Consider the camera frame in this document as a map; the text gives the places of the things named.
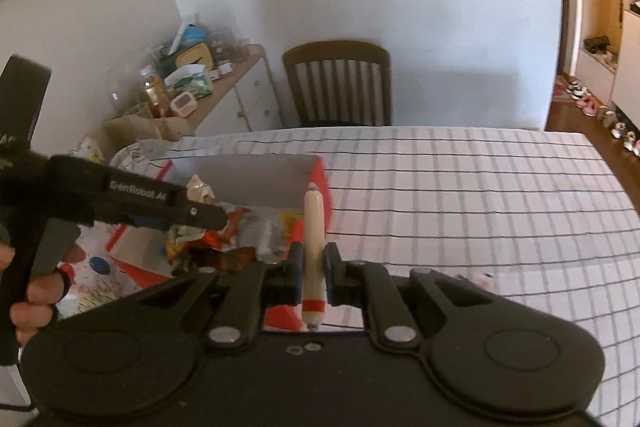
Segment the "table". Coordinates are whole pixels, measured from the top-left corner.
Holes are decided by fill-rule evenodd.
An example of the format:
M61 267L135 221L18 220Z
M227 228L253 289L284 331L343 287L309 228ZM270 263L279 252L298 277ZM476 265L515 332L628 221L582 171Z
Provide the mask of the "table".
M576 322L604 348L590 407L631 427L640 402L640 219L580 134L427 127L291 129L143 142L112 164L149 176L185 155L316 154L334 201L328 240L393 275L428 266ZM361 328L329 309L325 330Z

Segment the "metal screw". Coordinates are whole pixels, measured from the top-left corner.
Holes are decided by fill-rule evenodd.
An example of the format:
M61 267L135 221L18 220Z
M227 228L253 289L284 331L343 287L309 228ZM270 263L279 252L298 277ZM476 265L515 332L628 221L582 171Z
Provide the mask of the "metal screw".
M230 326L220 326L209 331L209 338L219 344L233 344L240 340L240 330Z
M385 330L386 339L398 344L411 342L416 336L414 328L409 326L391 326Z
M290 355L302 355L305 352L305 350L302 349L302 346L287 346L285 351Z
M308 342L305 344L305 349L307 351L320 351L322 349L322 344L318 344L317 342Z

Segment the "round black pad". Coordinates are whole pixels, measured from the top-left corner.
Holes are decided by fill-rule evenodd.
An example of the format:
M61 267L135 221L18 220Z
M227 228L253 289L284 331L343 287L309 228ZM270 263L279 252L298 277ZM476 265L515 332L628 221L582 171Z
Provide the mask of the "round black pad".
M495 363L516 371L538 371L560 355L560 346L547 335L530 330L508 330L492 334L484 346Z
M539 419L585 405L604 370L589 333L534 312L510 325L482 308L456 314L431 341L427 362L441 385L498 416Z
M196 360L180 331L45 330L29 342L20 373L43 409L84 418L148 409L176 391Z

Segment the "sticker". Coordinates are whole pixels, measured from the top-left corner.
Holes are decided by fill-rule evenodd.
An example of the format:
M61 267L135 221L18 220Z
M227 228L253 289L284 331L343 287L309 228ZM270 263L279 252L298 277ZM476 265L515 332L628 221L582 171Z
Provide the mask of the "sticker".
M92 257L89 260L89 266L100 275L108 275L111 272L111 266L102 257Z

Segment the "white plastic stick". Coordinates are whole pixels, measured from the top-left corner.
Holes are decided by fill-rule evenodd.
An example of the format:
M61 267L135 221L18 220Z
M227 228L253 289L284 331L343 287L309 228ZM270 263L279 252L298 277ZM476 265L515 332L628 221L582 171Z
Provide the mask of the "white plastic stick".
M324 204L322 192L310 183L305 195L305 274L302 285L302 321L317 330L324 321Z
M184 35L184 32L187 29L187 26L189 26L189 23L187 22L183 22L180 25L180 29L178 29L178 34L175 36L174 42L171 44L171 47L169 48L169 55L173 55L176 51L178 51L178 46L180 46L180 42L182 42L182 36Z

